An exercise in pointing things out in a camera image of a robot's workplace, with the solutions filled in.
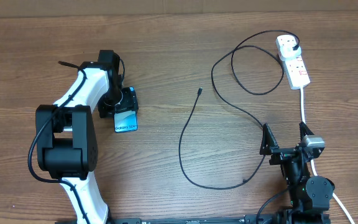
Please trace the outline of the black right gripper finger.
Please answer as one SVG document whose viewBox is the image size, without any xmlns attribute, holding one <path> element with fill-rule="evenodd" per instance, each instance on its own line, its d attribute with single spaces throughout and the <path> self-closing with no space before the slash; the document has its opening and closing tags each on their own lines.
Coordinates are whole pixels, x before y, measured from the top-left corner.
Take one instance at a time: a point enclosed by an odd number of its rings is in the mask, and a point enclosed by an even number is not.
<svg viewBox="0 0 358 224">
<path fill-rule="evenodd" d="M 279 145 L 273 135 L 272 130 L 270 129 L 270 126 L 265 123 L 262 126 L 262 141 L 260 145 L 260 155 L 272 155 L 277 153 L 279 150 Z"/>
<path fill-rule="evenodd" d="M 300 128 L 300 138 L 303 139 L 305 136 L 308 135 L 313 135 L 314 133 L 309 129 L 309 127 L 307 127 L 305 122 L 300 122 L 299 123 L 299 128 Z"/>
</svg>

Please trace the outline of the Samsung Galaxy smartphone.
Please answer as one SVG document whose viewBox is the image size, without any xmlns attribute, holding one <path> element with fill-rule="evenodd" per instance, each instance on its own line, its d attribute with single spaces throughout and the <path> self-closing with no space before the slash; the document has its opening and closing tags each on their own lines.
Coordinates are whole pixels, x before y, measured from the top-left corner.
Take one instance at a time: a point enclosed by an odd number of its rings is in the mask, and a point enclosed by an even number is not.
<svg viewBox="0 0 358 224">
<path fill-rule="evenodd" d="M 137 112 L 125 111 L 114 115 L 114 130 L 116 133 L 137 131 Z"/>
</svg>

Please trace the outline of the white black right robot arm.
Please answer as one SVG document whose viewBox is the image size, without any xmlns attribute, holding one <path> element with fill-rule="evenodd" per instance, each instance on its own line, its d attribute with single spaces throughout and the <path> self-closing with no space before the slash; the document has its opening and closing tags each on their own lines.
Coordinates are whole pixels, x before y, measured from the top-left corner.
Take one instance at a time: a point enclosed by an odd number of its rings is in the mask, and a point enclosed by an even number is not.
<svg viewBox="0 0 358 224">
<path fill-rule="evenodd" d="M 330 208 L 334 183 L 322 176 L 312 176 L 308 163 L 317 159 L 325 148 L 324 139 L 313 134 L 304 122 L 299 124 L 300 142 L 295 147 L 280 148 L 268 124 L 262 126 L 260 154 L 270 156 L 271 166 L 279 165 L 287 183 L 285 190 L 268 199 L 256 214 L 256 223 L 330 223 L 325 212 Z M 291 205 L 262 218 L 264 208 L 288 193 Z"/>
</svg>

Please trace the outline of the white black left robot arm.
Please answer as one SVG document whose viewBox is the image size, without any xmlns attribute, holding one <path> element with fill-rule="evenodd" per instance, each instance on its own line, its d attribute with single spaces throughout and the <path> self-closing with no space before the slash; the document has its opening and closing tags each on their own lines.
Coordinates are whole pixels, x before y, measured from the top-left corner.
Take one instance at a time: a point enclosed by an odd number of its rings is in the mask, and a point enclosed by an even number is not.
<svg viewBox="0 0 358 224">
<path fill-rule="evenodd" d="M 115 133 L 136 131 L 137 95 L 133 87 L 124 86 L 124 61 L 113 50 L 100 50 L 95 62 L 62 64 L 75 68 L 78 76 L 60 99 L 36 109 L 28 169 L 38 181 L 65 189 L 75 223 L 113 223 L 94 173 L 98 143 L 93 112 L 113 120 Z"/>
</svg>

